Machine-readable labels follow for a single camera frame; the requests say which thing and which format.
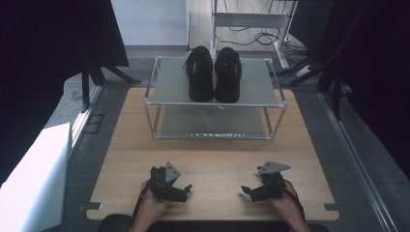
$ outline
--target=glass shelf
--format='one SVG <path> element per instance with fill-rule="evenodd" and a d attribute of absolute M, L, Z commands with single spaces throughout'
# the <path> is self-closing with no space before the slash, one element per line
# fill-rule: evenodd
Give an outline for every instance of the glass shelf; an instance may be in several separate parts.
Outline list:
<path fill-rule="evenodd" d="M 272 60 L 241 59 L 241 97 L 234 103 L 192 101 L 188 94 L 189 79 L 184 67 L 186 60 L 187 57 L 156 59 L 144 98 L 153 137 L 275 137 L 287 104 Z M 215 72 L 213 79 L 216 86 Z"/>

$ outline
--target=wooden table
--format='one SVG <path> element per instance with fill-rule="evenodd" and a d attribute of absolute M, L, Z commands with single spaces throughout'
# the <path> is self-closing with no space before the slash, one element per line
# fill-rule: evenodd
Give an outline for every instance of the wooden table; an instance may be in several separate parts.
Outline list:
<path fill-rule="evenodd" d="M 307 220 L 334 220 L 338 211 L 304 120 L 291 91 L 283 91 L 288 109 L 275 140 L 154 139 L 143 108 L 144 88 L 129 90 L 109 145 L 88 210 L 89 219 L 131 215 L 152 166 L 170 161 L 182 174 L 174 184 L 192 184 L 186 203 L 171 202 L 161 220 L 279 220 L 266 202 L 251 202 L 241 186 L 261 186 L 257 166 L 267 160 L 288 164 L 282 171 L 299 194 Z"/>

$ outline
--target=hand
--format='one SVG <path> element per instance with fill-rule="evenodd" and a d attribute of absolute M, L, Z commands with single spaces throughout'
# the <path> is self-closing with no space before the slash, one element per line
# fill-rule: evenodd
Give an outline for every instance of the hand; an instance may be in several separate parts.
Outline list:
<path fill-rule="evenodd" d="M 286 183 L 286 189 L 296 196 L 293 187 Z M 290 226 L 293 232 L 308 232 L 308 225 L 302 219 L 301 213 L 295 202 L 289 195 L 283 193 L 280 198 L 269 198 L 267 200 L 278 213 L 278 215 Z"/>
<path fill-rule="evenodd" d="M 147 185 L 143 182 L 141 189 Z M 145 232 L 165 213 L 168 201 L 158 200 L 149 189 L 144 194 L 130 232 Z"/>

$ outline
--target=black sneaker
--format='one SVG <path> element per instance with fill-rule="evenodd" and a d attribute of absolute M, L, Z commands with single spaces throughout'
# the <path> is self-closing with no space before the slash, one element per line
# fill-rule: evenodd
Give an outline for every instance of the black sneaker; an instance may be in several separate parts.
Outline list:
<path fill-rule="evenodd" d="M 238 52 L 231 47 L 224 47 L 215 62 L 215 73 L 218 76 L 215 99 L 224 103 L 237 102 L 240 96 L 242 76 L 242 65 Z"/>
<path fill-rule="evenodd" d="M 189 94 L 194 102 L 207 102 L 214 98 L 212 82 L 213 63 L 205 46 L 197 46 L 187 59 L 187 76 L 190 79 Z"/>

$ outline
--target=metal rail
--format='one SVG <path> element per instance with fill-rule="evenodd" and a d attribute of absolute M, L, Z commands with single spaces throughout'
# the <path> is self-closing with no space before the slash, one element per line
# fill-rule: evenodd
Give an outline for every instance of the metal rail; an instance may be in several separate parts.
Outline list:
<path fill-rule="evenodd" d="M 352 141 L 350 140 L 349 134 L 347 133 L 346 129 L 344 128 L 343 124 L 340 120 L 337 119 L 335 114 L 332 111 L 332 104 L 327 97 L 327 95 L 319 92 L 319 98 L 322 101 L 328 116 L 332 122 L 332 125 L 335 128 L 338 138 L 346 152 L 347 157 L 350 160 L 350 163 L 353 166 L 353 169 L 356 172 L 356 175 L 362 184 L 362 187 L 365 191 L 367 199 L 374 210 L 379 222 L 384 231 L 397 231 L 395 227 L 395 223 L 392 220 L 392 217 L 389 213 L 389 209 L 384 203 L 376 185 L 374 184 L 372 178 L 367 173 L 365 166 L 360 159 L 355 146 L 353 145 Z"/>
<path fill-rule="evenodd" d="M 81 132 L 84 130 L 84 127 L 91 115 L 91 112 L 94 109 L 97 97 L 100 94 L 101 89 L 103 86 L 94 86 L 93 90 L 91 91 L 90 94 L 90 105 L 87 108 L 87 110 L 84 113 L 79 113 L 77 118 L 75 119 L 72 127 L 72 144 L 71 144 L 71 150 L 69 151 L 69 158 L 71 155 L 71 152 L 73 151 L 73 148 L 75 147 L 76 142 L 78 141 L 78 138 L 81 136 Z"/>

